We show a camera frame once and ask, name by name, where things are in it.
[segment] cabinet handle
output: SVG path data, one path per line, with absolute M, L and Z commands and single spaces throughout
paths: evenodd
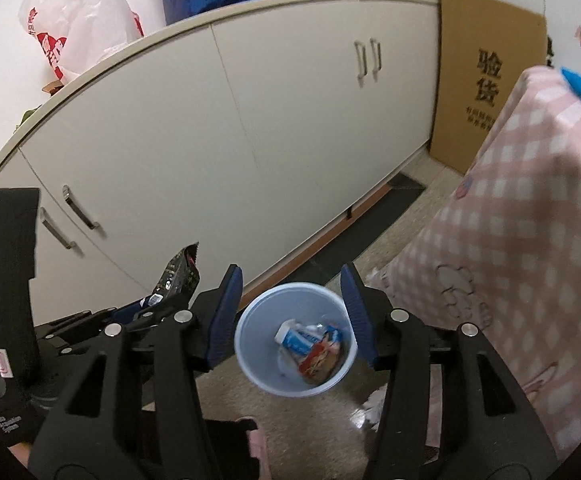
M 355 51 L 357 52 L 357 62 L 359 64 L 359 74 L 357 74 L 357 79 L 360 81 L 368 75 L 368 61 L 366 60 L 366 45 L 361 41 L 355 41 Z
M 40 207 L 40 218 L 42 219 L 42 225 L 48 229 L 48 232 L 52 234 L 65 249 L 74 249 L 77 247 L 75 242 L 67 241 L 65 236 L 59 232 L 59 229 L 53 225 L 48 213 L 46 213 L 46 208 Z
M 79 219 L 86 224 L 86 227 L 88 227 L 90 230 L 97 229 L 97 227 L 99 227 L 99 222 L 91 221 L 91 219 L 88 218 L 88 216 L 86 216 L 86 213 L 84 213 L 79 208 L 77 203 L 73 200 L 73 193 L 71 192 L 70 188 L 68 186 L 64 186 L 61 190 L 62 193 L 64 194 L 64 200 L 66 201 L 68 206 L 74 211 L 74 213 L 79 217 Z
M 375 68 L 372 70 L 373 75 L 377 75 L 377 73 L 381 70 L 381 43 L 377 41 L 375 38 L 370 38 L 370 47 L 372 49 L 372 57 L 375 60 Z

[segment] tile floor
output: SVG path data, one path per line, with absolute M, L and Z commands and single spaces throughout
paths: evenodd
M 420 153 L 403 170 L 427 186 L 401 217 L 356 260 L 362 276 L 387 264 L 422 229 L 461 181 L 461 175 Z M 339 277 L 328 285 L 337 293 Z M 274 480 L 361 479 L 374 432 L 363 428 L 362 403 L 387 380 L 357 359 L 344 380 L 308 399 L 283 399 L 251 384 L 232 356 L 197 381 L 204 417 L 254 416 L 267 434 Z

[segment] white crumpled plastic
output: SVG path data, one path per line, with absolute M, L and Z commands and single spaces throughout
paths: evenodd
M 24 0 L 19 20 L 64 84 L 143 36 L 126 0 Z

